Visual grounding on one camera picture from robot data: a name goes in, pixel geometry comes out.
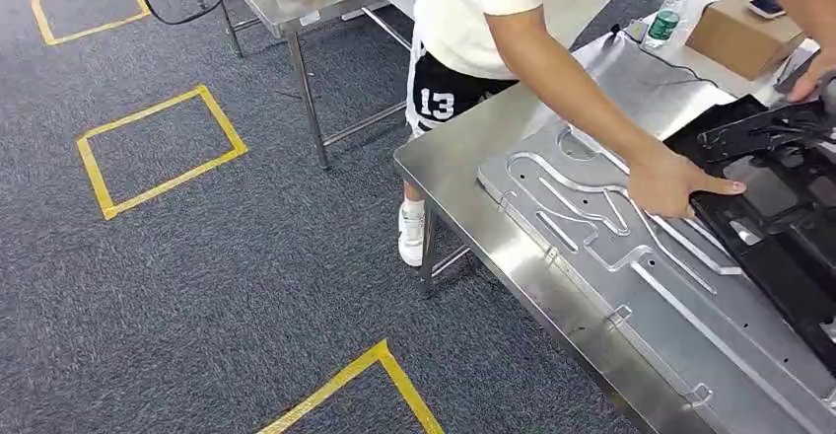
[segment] smartphone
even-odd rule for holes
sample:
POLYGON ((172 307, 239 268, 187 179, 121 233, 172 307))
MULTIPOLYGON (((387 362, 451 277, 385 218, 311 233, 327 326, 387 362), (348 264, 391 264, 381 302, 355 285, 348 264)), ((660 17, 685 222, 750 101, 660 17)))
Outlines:
POLYGON ((787 14, 777 0, 752 0, 749 2, 749 10, 767 20, 787 14))

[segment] number 13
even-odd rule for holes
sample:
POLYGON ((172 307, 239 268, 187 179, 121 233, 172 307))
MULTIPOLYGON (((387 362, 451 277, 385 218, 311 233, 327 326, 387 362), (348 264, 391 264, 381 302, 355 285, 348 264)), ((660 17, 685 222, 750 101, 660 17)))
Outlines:
POLYGON ((433 102, 438 104, 439 109, 430 111, 430 90, 421 89, 421 113, 432 115, 439 120, 446 120, 453 116, 453 104, 455 96, 450 93, 433 94, 433 102))

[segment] aluminum fixture plate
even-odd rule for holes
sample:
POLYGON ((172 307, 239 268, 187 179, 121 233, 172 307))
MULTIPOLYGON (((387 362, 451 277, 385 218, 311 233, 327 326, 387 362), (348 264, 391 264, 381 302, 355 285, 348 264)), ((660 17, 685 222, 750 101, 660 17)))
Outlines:
POLYGON ((640 211, 626 167, 555 117, 486 191, 719 432, 836 432, 836 381, 700 224, 640 211))

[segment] green object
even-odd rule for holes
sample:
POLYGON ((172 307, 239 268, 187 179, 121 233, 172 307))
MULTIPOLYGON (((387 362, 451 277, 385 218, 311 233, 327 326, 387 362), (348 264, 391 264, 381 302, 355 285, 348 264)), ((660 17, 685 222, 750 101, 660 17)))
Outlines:
POLYGON ((679 25, 679 15, 670 10, 662 10, 656 15, 648 35, 653 39, 667 41, 673 35, 673 30, 676 30, 676 25, 679 25))

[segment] yellow tape square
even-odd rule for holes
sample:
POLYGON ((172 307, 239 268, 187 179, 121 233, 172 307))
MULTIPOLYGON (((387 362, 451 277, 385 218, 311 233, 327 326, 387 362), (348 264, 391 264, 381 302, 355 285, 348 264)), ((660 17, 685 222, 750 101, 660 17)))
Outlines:
POLYGON ((176 185, 182 184, 192 178, 202 175, 207 171, 216 168, 228 161, 233 160, 237 156, 240 156, 246 153, 246 145, 241 141, 241 138, 238 136, 236 131, 233 129, 230 120, 227 118, 226 114, 223 110, 221 110, 218 103, 215 102, 215 98, 212 97, 212 94, 209 93, 209 89, 206 88, 204 85, 199 85, 193 90, 177 96, 173 99, 169 99, 161 104, 157 104, 153 107, 146 108, 144 110, 138 111, 136 113, 130 114, 124 118, 120 118, 117 121, 112 121, 111 123, 106 123, 102 126, 97 126, 92 130, 86 131, 84 134, 76 142, 79 148, 79 154, 81 154, 82 162, 84 163, 84 168, 87 171, 87 175, 90 178, 90 184, 93 185, 93 192, 96 195, 96 200, 99 202, 99 207, 102 208, 102 214, 104 214, 104 218, 106 220, 110 220, 116 216, 119 212, 124 212, 125 210, 130 209, 136 205, 139 205, 146 200, 155 197, 157 195, 162 194, 163 192, 175 187, 176 185), (131 123, 137 121, 139 119, 145 118, 152 113, 156 113, 160 110, 167 109, 171 106, 175 106, 181 102, 185 102, 189 99, 194 97, 200 97, 203 100, 203 103, 206 107, 209 108, 209 111, 212 112, 212 116, 215 117, 215 120, 218 121, 218 124, 221 126, 221 129, 224 130, 224 134, 226 134, 227 139, 232 144, 233 149, 224 153, 218 158, 214 160, 208 161, 196 168, 193 168, 182 175, 163 182, 156 187, 153 187, 141 194, 137 195, 136 197, 132 197, 124 202, 114 204, 113 200, 110 198, 110 192, 107 190, 107 186, 105 185, 105 179, 102 177, 102 172, 99 169, 99 164, 96 163, 96 157, 93 156, 93 150, 90 148, 90 142, 88 141, 89 138, 96 136, 101 133, 105 133, 106 131, 113 130, 118 128, 122 125, 127 123, 131 123))
POLYGON ((377 362, 381 362, 381 365, 383 365, 389 378, 397 387, 400 395, 409 404, 415 417, 418 418, 418 422, 424 427, 424 431, 428 434, 444 434, 442 426, 439 425, 439 421, 430 412, 430 408, 421 399, 421 395, 418 395, 418 391, 415 390, 412 382, 409 381, 409 377, 406 376, 406 373, 398 365, 397 360, 389 352, 385 339, 370 348, 360 358, 348 364, 347 367, 340 370, 339 373, 328 380, 328 383, 323 385, 319 390, 316 390, 313 395, 300 402, 284 416, 258 431, 257 434, 280 434, 285 432, 291 425, 301 419, 302 416, 322 404, 323 401, 336 393, 337 390, 344 387, 348 382, 352 381, 377 362))
POLYGON ((40 5, 40 2, 42 1, 43 0, 32 0, 32 11, 35 13, 35 21, 37 22, 37 27, 40 29, 40 34, 43 36, 43 40, 46 41, 46 44, 53 46, 62 42, 78 39, 82 36, 92 35, 93 33, 103 32, 104 30, 110 30, 111 28, 122 26, 126 23, 139 20, 151 14, 151 11, 148 9, 148 5, 146 5, 143 0, 136 0, 137 5, 139 5, 139 13, 132 17, 119 20, 118 22, 101 25, 99 27, 90 28, 89 30, 84 30, 72 35, 56 38, 52 34, 52 30, 49 28, 49 21, 46 19, 46 15, 43 13, 43 8, 40 5))

